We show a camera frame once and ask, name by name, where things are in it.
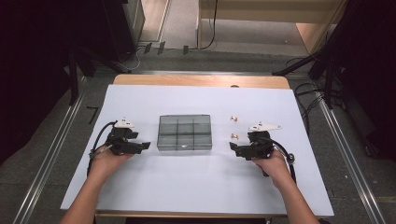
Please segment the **light wooden bench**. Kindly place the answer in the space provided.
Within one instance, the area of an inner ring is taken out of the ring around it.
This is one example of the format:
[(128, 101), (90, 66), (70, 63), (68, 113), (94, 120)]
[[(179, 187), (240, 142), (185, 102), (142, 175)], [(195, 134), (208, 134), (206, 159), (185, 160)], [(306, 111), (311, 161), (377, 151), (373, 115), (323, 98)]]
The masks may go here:
[(198, 0), (198, 47), (202, 19), (293, 22), (309, 54), (343, 17), (348, 0)]

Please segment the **clear plastic compartment box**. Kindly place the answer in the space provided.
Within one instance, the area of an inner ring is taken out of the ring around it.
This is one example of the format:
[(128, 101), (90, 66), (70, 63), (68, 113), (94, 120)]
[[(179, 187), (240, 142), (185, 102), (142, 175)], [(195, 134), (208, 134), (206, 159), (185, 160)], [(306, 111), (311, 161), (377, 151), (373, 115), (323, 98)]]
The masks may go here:
[(160, 151), (211, 150), (209, 115), (162, 115), (157, 148)]

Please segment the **wooden table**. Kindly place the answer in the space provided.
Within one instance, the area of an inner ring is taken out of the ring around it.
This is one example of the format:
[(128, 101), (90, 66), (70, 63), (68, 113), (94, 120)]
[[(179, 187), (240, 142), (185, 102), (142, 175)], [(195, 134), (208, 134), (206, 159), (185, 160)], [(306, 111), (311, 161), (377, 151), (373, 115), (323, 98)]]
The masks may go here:
[[(201, 86), (201, 87), (230, 87), (236, 85), (240, 88), (265, 88), (288, 90), (290, 85), (284, 77), (239, 77), (221, 75), (117, 75), (114, 85), (159, 85), (159, 86)], [(197, 213), (197, 212), (143, 212), (143, 211), (117, 211), (97, 210), (98, 217), (147, 217), (147, 218), (272, 218), (280, 217), (273, 214), (222, 214), (222, 213)]]

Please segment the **black metal stand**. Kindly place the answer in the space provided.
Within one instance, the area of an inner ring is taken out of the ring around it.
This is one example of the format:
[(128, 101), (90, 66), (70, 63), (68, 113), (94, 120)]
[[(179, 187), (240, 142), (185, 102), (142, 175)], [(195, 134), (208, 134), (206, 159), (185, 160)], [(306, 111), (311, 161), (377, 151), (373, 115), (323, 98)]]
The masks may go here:
[(86, 47), (73, 46), (68, 52), (68, 72), (70, 84), (70, 105), (73, 105), (78, 97), (78, 69), (84, 76), (92, 77), (94, 75), (94, 67), (92, 65), (90, 50)]
[(356, 11), (361, 4), (361, 0), (347, 0), (346, 9), (338, 24), (335, 26), (332, 35), (324, 46), (315, 53), (301, 59), (299, 62), (287, 66), (285, 69), (273, 72), (273, 76), (283, 77), (290, 72), (302, 67), (310, 62), (314, 62), (308, 72), (312, 80), (317, 80), (323, 72), (326, 72), (324, 87), (324, 102), (332, 109), (332, 80), (336, 71), (336, 65), (341, 55), (341, 38), (347, 32), (347, 27), (352, 23)]

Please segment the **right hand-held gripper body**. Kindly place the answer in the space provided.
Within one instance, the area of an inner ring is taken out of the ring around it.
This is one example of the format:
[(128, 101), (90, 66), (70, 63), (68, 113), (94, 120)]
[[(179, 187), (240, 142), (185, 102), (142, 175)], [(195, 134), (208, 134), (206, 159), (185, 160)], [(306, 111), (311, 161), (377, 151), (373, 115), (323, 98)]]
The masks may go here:
[(258, 158), (269, 158), (274, 150), (273, 142), (269, 132), (280, 130), (280, 125), (259, 122), (249, 126), (247, 129), (247, 137), (253, 150)]

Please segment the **person's left hand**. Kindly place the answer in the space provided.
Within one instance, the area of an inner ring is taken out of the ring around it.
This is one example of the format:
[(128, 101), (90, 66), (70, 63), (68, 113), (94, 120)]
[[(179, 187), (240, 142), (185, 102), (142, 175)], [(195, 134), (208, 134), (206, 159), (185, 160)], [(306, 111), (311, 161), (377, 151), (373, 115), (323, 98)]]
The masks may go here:
[(118, 168), (131, 159), (133, 154), (114, 155), (110, 149), (100, 147), (91, 164), (88, 179), (99, 183), (105, 183), (106, 180), (113, 175)]

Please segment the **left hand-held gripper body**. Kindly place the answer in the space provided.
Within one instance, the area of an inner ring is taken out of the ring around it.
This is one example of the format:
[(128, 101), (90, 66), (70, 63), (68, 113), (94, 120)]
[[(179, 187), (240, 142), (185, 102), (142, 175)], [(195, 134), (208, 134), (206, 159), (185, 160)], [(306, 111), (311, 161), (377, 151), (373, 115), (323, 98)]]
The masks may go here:
[(133, 154), (132, 139), (127, 139), (128, 131), (133, 131), (134, 125), (128, 119), (116, 120), (107, 136), (106, 143), (111, 145), (110, 150), (115, 155)]

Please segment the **person's right hand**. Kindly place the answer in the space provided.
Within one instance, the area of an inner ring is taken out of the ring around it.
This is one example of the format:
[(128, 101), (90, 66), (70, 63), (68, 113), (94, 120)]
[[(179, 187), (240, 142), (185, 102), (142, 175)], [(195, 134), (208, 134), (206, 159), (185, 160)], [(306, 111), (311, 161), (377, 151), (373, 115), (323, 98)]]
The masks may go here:
[(252, 161), (272, 178), (278, 189), (285, 189), (293, 184), (285, 159), (279, 151), (273, 151), (269, 159), (253, 158)]

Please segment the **aluminium floor rail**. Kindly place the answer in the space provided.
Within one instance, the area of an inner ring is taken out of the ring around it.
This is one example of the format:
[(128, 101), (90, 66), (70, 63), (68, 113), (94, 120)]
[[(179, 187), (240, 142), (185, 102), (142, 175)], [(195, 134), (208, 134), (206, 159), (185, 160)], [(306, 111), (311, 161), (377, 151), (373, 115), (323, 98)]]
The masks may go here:
[(320, 102), (319, 104), (371, 223), (387, 224), (375, 195), (373, 194), (357, 160), (354, 157), (347, 138), (344, 135), (333, 110), (324, 102)]
[(64, 118), (61, 122), (59, 129), (57, 130), (47, 154), (42, 161), (35, 178), (30, 185), (24, 200), (21, 203), (20, 209), (15, 216), (12, 224), (28, 224), (28, 221), (35, 210), (35, 205), (40, 198), (40, 195), (48, 181), (50, 172), (58, 158), (58, 155), (64, 144), (64, 140), (68, 135), (68, 132), (72, 126), (72, 123), (78, 113), (82, 99), (85, 95), (86, 86), (88, 79), (82, 77), (78, 81), (79, 94), (77, 100), (67, 108)]

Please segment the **black cabinet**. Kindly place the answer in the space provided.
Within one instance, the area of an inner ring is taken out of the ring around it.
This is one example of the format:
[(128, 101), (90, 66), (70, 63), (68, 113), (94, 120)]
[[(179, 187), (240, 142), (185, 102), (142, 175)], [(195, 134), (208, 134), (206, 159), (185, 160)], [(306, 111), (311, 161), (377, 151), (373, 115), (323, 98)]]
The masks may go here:
[(142, 0), (102, 0), (112, 58), (122, 62), (137, 52), (145, 23)]

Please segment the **white table sheet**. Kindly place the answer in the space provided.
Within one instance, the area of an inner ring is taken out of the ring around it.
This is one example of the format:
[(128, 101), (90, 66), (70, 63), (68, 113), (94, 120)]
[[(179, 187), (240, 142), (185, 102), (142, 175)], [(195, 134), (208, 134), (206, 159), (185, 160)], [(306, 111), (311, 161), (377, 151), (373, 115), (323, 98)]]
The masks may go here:
[[(160, 116), (189, 114), (210, 116), (212, 149), (160, 151)], [(248, 127), (262, 122), (281, 126), (270, 135), (294, 155), (297, 185), (314, 214), (333, 213), (290, 90), (111, 85), (89, 142), (103, 144), (109, 122), (122, 118), (130, 120), (139, 140), (151, 146), (107, 180), (97, 210), (285, 215), (271, 179), (253, 162), (236, 157), (229, 146), (246, 144)], [(239, 139), (232, 139), (231, 133)]]

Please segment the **black angled tape mark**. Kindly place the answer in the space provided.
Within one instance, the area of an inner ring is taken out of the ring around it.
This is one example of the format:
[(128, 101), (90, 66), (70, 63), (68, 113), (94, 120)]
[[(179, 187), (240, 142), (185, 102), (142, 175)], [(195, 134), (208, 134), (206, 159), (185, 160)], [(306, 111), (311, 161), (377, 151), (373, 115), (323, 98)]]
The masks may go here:
[(94, 119), (95, 119), (95, 117), (96, 117), (96, 114), (98, 112), (99, 107), (98, 106), (89, 106), (89, 105), (87, 105), (86, 108), (88, 110), (92, 111), (92, 116), (91, 116), (91, 118), (90, 118), (90, 120), (88, 122), (88, 124), (92, 124)]

